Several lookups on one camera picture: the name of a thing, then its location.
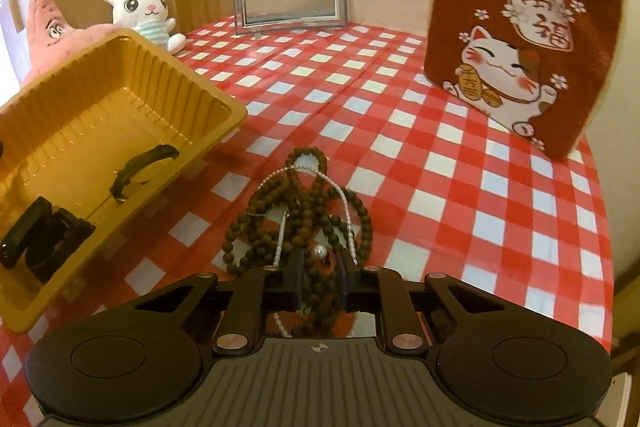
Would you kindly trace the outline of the white bunny plush toy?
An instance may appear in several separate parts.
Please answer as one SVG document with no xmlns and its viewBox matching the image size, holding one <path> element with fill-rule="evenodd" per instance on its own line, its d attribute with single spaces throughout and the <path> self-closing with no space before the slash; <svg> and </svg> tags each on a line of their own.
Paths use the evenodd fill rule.
<svg viewBox="0 0 640 427">
<path fill-rule="evenodd" d="M 172 55 L 186 45 L 186 36 L 174 34 L 176 20 L 168 14 L 166 0 L 104 0 L 112 7 L 113 24 L 132 29 Z"/>
</svg>

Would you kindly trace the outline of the red lucky cat cushion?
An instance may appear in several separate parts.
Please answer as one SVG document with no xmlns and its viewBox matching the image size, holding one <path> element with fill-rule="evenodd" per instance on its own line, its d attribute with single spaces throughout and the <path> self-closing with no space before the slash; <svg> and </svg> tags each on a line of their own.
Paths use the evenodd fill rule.
<svg viewBox="0 0 640 427">
<path fill-rule="evenodd" d="M 567 158 L 608 89 L 626 0 L 432 1 L 426 78 Z"/>
</svg>

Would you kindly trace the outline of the red white checkered tablecloth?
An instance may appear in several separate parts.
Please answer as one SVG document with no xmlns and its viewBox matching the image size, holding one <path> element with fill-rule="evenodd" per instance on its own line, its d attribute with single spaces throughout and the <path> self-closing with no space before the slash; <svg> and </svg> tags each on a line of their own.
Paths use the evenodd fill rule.
<svg viewBox="0 0 640 427">
<path fill-rule="evenodd" d="M 613 263 L 586 143 L 554 162 L 433 87 L 420 36 L 352 25 L 190 33 L 183 63 L 247 108 L 238 130 L 169 185 L 26 334 L 1 334 L 1 421 L 33 426 L 26 355 L 46 332 L 196 272 L 258 183 L 295 147 L 320 148 L 373 227 L 370 260 L 408 280 L 444 272 L 612 343 Z"/>
</svg>

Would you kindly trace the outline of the yellow plastic tray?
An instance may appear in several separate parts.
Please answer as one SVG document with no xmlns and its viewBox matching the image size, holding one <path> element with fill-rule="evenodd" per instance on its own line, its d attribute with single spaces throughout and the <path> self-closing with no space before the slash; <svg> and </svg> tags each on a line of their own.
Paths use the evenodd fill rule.
<svg viewBox="0 0 640 427">
<path fill-rule="evenodd" d="M 32 328 L 134 215 L 239 127 L 245 106 L 132 30 L 89 46 L 1 109 L 1 240 L 39 196 L 96 227 L 40 283 L 1 267 L 1 322 Z"/>
</svg>

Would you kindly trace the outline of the pink starfish plush toy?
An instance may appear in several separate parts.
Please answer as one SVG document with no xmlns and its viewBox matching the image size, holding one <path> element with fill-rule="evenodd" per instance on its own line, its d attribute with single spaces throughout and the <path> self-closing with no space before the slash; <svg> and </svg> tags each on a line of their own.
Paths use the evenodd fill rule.
<svg viewBox="0 0 640 427">
<path fill-rule="evenodd" d="M 69 57 L 114 34 L 118 27 L 96 24 L 75 28 L 67 23 L 54 0 L 30 0 L 26 30 L 30 71 L 24 88 Z"/>
</svg>

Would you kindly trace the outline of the black leather band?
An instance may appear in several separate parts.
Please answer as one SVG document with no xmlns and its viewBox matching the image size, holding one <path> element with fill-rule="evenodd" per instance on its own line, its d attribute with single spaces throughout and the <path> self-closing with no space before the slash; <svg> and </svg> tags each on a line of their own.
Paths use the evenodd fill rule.
<svg viewBox="0 0 640 427">
<path fill-rule="evenodd" d="M 25 256 L 29 271 L 40 283 L 48 283 L 95 229 L 64 208 L 54 210 L 39 196 L 3 237 L 1 263 L 11 270 Z"/>
</svg>

